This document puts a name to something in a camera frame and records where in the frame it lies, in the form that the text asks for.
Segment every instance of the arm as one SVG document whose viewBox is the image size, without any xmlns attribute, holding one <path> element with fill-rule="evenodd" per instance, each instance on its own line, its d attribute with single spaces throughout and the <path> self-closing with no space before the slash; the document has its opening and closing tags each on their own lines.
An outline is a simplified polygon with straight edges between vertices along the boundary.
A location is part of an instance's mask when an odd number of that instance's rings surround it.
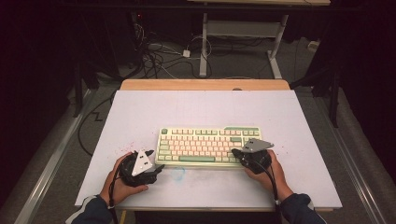
<svg viewBox="0 0 396 224">
<path fill-rule="evenodd" d="M 119 158 L 113 170 L 108 173 L 105 184 L 103 185 L 102 191 L 99 195 L 90 196 L 84 200 L 81 208 L 73 214 L 66 223 L 72 224 L 82 224 L 82 223 L 110 223 L 112 216 L 108 211 L 108 205 L 110 201 L 110 196 L 108 194 L 108 189 L 111 182 L 113 181 L 114 174 L 116 173 L 117 167 L 120 165 L 121 161 L 125 159 L 132 152 L 127 153 L 123 157 Z M 128 196 L 140 193 L 149 189 L 146 185 L 141 185 L 136 188 L 126 186 L 120 179 L 117 179 L 114 184 L 113 199 L 114 204 L 121 203 Z"/>
<path fill-rule="evenodd" d="M 274 172 L 276 191 L 281 201 L 280 209 L 283 217 L 292 224 L 326 223 L 314 210 L 308 207 L 311 199 L 306 194 L 295 194 L 286 182 L 285 173 L 276 158 L 273 150 L 268 149 L 271 156 L 271 166 L 268 168 L 270 175 Z M 266 173 L 255 175 L 248 168 L 245 168 L 247 175 L 258 181 L 264 189 L 273 192 L 273 186 Z"/>
</svg>

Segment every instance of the dark sleeve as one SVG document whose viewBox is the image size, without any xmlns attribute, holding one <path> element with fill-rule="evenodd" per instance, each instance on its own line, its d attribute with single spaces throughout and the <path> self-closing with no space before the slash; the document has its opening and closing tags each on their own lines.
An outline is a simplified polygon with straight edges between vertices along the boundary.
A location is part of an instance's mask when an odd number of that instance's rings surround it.
<svg viewBox="0 0 396 224">
<path fill-rule="evenodd" d="M 70 218 L 66 224 L 84 223 L 110 223 L 112 219 L 110 211 L 107 209 L 106 202 L 99 196 L 90 196 L 84 200 L 82 206 Z"/>
<path fill-rule="evenodd" d="M 306 194 L 291 194 L 280 205 L 283 217 L 290 224 L 326 223 L 315 210 L 308 207 L 311 198 Z"/>
</svg>

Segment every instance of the desk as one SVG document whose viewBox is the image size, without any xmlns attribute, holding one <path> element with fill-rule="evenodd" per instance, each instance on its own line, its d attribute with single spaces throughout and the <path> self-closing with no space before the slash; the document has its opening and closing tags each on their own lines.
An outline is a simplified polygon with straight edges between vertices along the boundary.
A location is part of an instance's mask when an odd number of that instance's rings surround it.
<svg viewBox="0 0 396 224">
<path fill-rule="evenodd" d="M 309 194 L 317 209 L 340 208 L 341 202 L 297 97 L 285 83 L 284 80 L 125 80 L 108 114 L 76 205 L 100 192 L 118 157 L 130 150 L 155 148 L 162 127 L 252 125 L 262 128 L 263 139 L 275 143 L 274 151 L 295 192 Z M 244 91 L 229 91 L 234 88 Z M 237 197 L 241 192 L 244 197 Z M 165 167 L 148 191 L 128 198 L 118 208 L 273 211 L 274 201 L 243 170 Z"/>
<path fill-rule="evenodd" d="M 328 6 L 330 0 L 189 0 L 203 2 L 206 5 L 212 3 L 256 4 L 256 5 L 283 5 L 283 6 Z M 283 15 L 281 22 L 252 22 L 252 21 L 209 21 L 207 13 L 204 13 L 202 31 L 202 53 L 200 62 L 200 77 L 206 77 L 208 35 L 233 35 L 252 37 L 274 37 L 275 43 L 272 50 L 267 51 L 269 64 L 271 65 L 274 78 L 282 78 L 276 62 L 276 53 L 282 40 L 289 15 Z"/>
</svg>

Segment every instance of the keyboard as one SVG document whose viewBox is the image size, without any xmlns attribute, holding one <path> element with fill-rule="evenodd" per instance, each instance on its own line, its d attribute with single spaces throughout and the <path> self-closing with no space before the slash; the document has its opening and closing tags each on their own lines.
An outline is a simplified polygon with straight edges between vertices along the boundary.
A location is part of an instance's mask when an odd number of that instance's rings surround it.
<svg viewBox="0 0 396 224">
<path fill-rule="evenodd" d="M 251 138 L 262 139 L 260 128 L 162 128 L 155 163 L 182 167 L 241 168 L 231 150 L 241 149 Z"/>
</svg>

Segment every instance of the hand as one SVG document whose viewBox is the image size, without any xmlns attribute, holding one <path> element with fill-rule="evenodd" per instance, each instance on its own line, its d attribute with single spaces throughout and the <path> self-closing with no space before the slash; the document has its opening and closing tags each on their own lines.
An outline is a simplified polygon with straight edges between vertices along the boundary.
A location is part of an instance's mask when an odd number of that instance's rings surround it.
<svg viewBox="0 0 396 224">
<path fill-rule="evenodd" d="M 110 187 L 111 182 L 113 181 L 114 174 L 116 173 L 117 167 L 119 167 L 121 161 L 125 159 L 125 157 L 131 155 L 132 152 L 127 153 L 116 161 L 113 170 L 108 173 L 105 184 L 103 185 L 103 189 L 99 194 L 103 200 L 105 200 L 107 206 L 109 206 L 110 197 L 108 195 L 108 188 Z M 121 203 L 128 196 L 140 193 L 142 191 L 148 190 L 149 187 L 146 185 L 137 186 L 136 188 L 125 185 L 122 180 L 117 179 L 114 183 L 114 191 L 113 191 L 113 199 L 114 205 Z"/>
<path fill-rule="evenodd" d="M 276 159 L 274 151 L 271 149 L 267 149 L 267 151 L 268 154 L 271 156 L 271 166 L 268 168 L 268 173 L 273 176 L 274 171 L 277 196 L 280 201 L 283 201 L 287 197 L 289 197 L 293 193 L 293 191 L 286 183 L 285 173 L 283 172 L 282 166 L 280 165 L 279 161 Z M 259 183 L 261 183 L 263 188 L 273 192 L 271 180 L 266 173 L 255 175 L 248 168 L 245 168 L 245 172 L 250 178 L 257 180 Z"/>
</svg>

